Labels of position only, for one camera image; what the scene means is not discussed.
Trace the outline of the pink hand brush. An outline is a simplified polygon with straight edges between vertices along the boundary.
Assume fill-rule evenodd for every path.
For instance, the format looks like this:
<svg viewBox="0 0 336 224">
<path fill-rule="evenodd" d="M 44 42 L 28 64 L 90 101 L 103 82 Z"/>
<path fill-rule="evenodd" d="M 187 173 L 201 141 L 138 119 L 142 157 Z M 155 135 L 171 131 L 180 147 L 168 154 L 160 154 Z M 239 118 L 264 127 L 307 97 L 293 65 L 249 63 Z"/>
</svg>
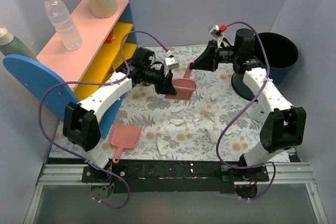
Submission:
<svg viewBox="0 0 336 224">
<path fill-rule="evenodd" d="M 166 99 L 189 101 L 192 98 L 192 95 L 197 87 L 196 82 L 190 78 L 192 72 L 190 66 L 193 63 L 193 61 L 189 62 L 183 77 L 172 80 L 173 87 L 176 90 L 176 95 L 166 94 Z"/>
</svg>

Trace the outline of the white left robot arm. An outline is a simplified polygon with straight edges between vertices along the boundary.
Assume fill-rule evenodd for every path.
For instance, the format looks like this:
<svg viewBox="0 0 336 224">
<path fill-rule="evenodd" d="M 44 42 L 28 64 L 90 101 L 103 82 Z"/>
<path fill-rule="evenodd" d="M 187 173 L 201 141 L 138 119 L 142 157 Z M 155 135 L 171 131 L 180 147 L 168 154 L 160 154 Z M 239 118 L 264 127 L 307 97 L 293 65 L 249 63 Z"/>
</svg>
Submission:
<svg viewBox="0 0 336 224">
<path fill-rule="evenodd" d="M 96 165 L 93 175 L 98 181 L 106 182 L 112 175 L 107 166 L 109 159 L 99 143 L 99 122 L 106 111 L 141 82 L 153 84 L 157 94 L 176 94 L 172 70 L 179 67 L 179 62 L 170 51 L 166 54 L 162 62 L 156 61 L 153 51 L 140 47 L 93 94 L 66 106 L 62 133 L 71 143 L 80 146 L 86 152 L 86 158 Z"/>
</svg>

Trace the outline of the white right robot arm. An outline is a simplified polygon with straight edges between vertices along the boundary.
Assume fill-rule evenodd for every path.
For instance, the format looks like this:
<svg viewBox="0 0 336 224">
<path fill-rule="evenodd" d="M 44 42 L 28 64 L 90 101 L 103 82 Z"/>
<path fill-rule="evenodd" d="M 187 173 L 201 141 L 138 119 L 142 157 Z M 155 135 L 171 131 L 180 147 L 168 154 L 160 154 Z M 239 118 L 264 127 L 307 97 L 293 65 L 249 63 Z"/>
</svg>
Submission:
<svg viewBox="0 0 336 224">
<path fill-rule="evenodd" d="M 275 155 L 302 143 L 306 111 L 293 106 L 278 90 L 298 60 L 298 50 L 282 35 L 255 34 L 248 28 L 237 30 L 234 44 L 225 46 L 225 29 L 225 26 L 210 27 L 214 39 L 190 68 L 214 72 L 221 63 L 232 64 L 234 91 L 254 103 L 247 112 L 251 119 L 262 124 L 260 141 L 240 157 L 237 165 L 238 176 L 248 181 L 257 174 L 258 164 L 263 165 Z"/>
</svg>

